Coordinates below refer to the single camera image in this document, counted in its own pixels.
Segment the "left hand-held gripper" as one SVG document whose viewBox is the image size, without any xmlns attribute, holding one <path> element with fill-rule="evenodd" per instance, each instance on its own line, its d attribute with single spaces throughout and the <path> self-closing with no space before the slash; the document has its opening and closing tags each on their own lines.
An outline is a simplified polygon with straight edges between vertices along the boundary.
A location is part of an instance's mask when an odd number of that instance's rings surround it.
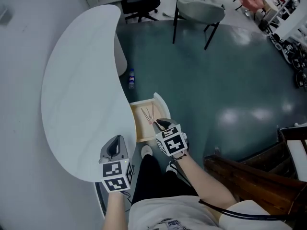
<svg viewBox="0 0 307 230">
<path fill-rule="evenodd" d="M 111 161 L 118 156 L 121 160 Z M 129 190 L 134 175 L 131 159 L 122 135 L 111 138 L 100 151 L 102 184 L 107 192 Z"/>
</svg>

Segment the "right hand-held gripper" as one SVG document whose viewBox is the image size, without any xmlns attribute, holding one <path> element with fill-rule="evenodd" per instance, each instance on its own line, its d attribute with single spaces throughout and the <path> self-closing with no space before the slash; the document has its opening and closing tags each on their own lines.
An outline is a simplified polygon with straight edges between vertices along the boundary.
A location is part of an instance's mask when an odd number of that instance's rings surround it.
<svg viewBox="0 0 307 230">
<path fill-rule="evenodd" d="M 160 150 L 167 156 L 174 156 L 177 153 L 188 149 L 186 136 L 181 130 L 181 125 L 173 119 L 160 118 L 153 122 L 155 140 Z"/>
</svg>

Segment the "large white wooden drawer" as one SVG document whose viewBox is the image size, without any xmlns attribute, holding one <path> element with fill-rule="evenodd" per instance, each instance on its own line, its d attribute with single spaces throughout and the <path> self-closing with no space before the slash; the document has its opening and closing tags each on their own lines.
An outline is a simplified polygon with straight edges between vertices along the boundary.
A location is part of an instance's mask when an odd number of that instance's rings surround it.
<svg viewBox="0 0 307 230">
<path fill-rule="evenodd" d="M 152 112 L 152 103 L 154 104 L 154 120 L 159 118 L 171 118 L 168 106 L 163 98 L 154 93 L 152 99 L 130 103 L 131 110 L 134 115 L 137 142 L 145 142 L 154 139 L 155 132 L 152 124 L 150 125 L 143 115 L 141 108 L 147 113 L 146 107 L 149 110 L 150 116 Z"/>
</svg>

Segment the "person's right forearm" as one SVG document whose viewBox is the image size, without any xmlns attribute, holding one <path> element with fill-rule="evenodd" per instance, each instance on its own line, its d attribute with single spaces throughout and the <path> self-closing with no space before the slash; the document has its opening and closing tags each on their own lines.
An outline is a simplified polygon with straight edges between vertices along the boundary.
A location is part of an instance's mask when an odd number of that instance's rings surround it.
<svg viewBox="0 0 307 230">
<path fill-rule="evenodd" d="M 189 154 L 179 153 L 175 158 L 200 199 L 223 209 L 236 204 L 231 192 L 202 169 Z"/>
</svg>

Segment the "person's left forearm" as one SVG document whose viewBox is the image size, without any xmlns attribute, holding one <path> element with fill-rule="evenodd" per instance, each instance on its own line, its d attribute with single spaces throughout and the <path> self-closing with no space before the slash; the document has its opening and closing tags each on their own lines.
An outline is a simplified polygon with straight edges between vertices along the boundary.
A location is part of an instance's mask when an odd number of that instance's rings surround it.
<svg viewBox="0 0 307 230">
<path fill-rule="evenodd" d="M 109 193 L 102 230 L 128 230 L 125 218 L 124 195 L 121 192 Z"/>
</svg>

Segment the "white curved table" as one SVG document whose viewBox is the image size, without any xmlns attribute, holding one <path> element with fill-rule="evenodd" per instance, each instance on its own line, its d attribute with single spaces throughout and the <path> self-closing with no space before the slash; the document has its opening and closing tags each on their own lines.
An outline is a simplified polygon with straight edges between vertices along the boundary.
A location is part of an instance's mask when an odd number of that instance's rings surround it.
<svg viewBox="0 0 307 230">
<path fill-rule="evenodd" d="M 91 8 L 56 43 L 45 70 L 41 113 L 48 145 L 74 177 L 102 180 L 101 148 L 122 135 L 132 157 L 136 126 L 121 87 L 114 55 L 120 9 Z"/>
</svg>

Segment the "person's black trousers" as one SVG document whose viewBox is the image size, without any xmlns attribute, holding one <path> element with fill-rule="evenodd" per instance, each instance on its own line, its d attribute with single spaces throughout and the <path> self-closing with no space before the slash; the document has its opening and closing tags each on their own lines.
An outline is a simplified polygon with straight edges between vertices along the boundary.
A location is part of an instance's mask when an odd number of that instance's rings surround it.
<svg viewBox="0 0 307 230">
<path fill-rule="evenodd" d="M 197 195 L 195 189 L 179 179 L 175 172 L 162 173 L 155 157 L 149 154 L 144 156 L 140 165 L 132 205 L 146 199 Z"/>
</svg>

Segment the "white printed t-shirt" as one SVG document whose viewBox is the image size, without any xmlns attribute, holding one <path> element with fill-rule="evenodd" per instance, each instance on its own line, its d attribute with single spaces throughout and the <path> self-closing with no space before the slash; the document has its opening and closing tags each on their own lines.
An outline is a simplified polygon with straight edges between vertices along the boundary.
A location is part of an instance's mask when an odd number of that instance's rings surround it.
<svg viewBox="0 0 307 230">
<path fill-rule="evenodd" d="M 282 221 L 244 220 L 214 215 L 196 196 L 146 199 L 129 213 L 129 230 L 292 230 Z"/>
</svg>

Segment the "grey-green chair with black legs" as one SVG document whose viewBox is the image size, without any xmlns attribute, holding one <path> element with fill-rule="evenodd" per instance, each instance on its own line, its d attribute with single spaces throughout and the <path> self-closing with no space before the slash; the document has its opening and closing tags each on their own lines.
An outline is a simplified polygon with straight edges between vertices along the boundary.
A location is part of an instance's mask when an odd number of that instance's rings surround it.
<svg viewBox="0 0 307 230">
<path fill-rule="evenodd" d="M 220 22 L 225 17 L 225 7 L 223 4 L 218 5 L 211 2 L 206 2 L 202 0 L 176 0 L 176 8 L 175 8 L 175 16 L 174 16 L 174 31 L 173 31 L 173 39 L 172 44 L 175 43 L 176 32 L 177 32 L 177 22 L 178 19 L 181 18 L 183 20 L 190 20 L 195 23 L 205 24 L 206 27 L 204 32 L 208 30 L 210 26 L 213 27 L 213 31 L 207 43 L 204 47 L 206 50 L 220 24 Z"/>
</svg>

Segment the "black office chair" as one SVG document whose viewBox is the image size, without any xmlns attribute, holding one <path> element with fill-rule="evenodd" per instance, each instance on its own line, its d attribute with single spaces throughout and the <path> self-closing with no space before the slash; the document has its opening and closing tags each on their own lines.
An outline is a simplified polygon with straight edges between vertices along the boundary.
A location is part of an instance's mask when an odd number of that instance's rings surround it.
<svg viewBox="0 0 307 230">
<path fill-rule="evenodd" d="M 152 17 L 149 13 L 154 11 L 158 12 L 160 6 L 160 0 L 122 0 L 121 6 L 123 14 L 130 14 L 125 17 L 127 22 L 129 19 L 138 18 L 138 22 L 142 21 L 142 18 L 147 18 L 152 21 L 158 21 L 158 19 Z"/>
</svg>

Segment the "pile of black floor devices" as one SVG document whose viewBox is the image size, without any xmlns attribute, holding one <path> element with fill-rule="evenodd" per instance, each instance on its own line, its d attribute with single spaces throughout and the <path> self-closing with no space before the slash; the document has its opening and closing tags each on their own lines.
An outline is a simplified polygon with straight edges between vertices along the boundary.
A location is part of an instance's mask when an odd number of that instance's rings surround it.
<svg viewBox="0 0 307 230">
<path fill-rule="evenodd" d="M 297 88 L 307 92 L 307 50 L 300 43 L 281 40 L 277 34 L 268 33 L 267 37 L 294 70 Z"/>
</svg>

